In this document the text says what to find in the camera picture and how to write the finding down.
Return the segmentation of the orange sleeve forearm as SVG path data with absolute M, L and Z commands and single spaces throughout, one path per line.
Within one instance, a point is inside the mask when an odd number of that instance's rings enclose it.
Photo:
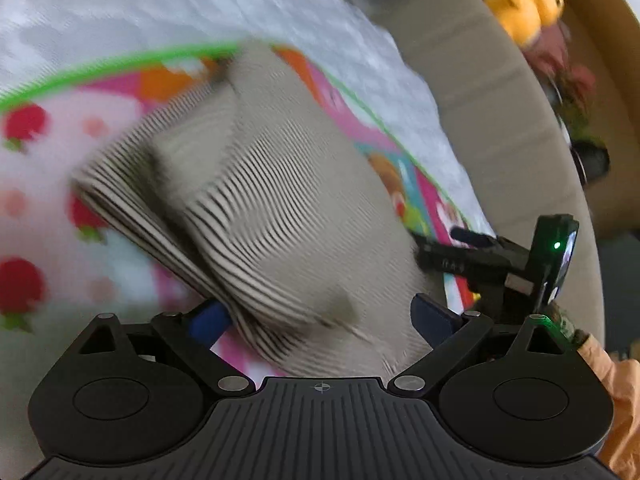
M 639 361 L 614 360 L 599 341 L 581 330 L 555 302 L 546 307 L 563 336 L 600 379 L 614 403 L 614 418 L 599 460 L 621 479 L 639 478 Z

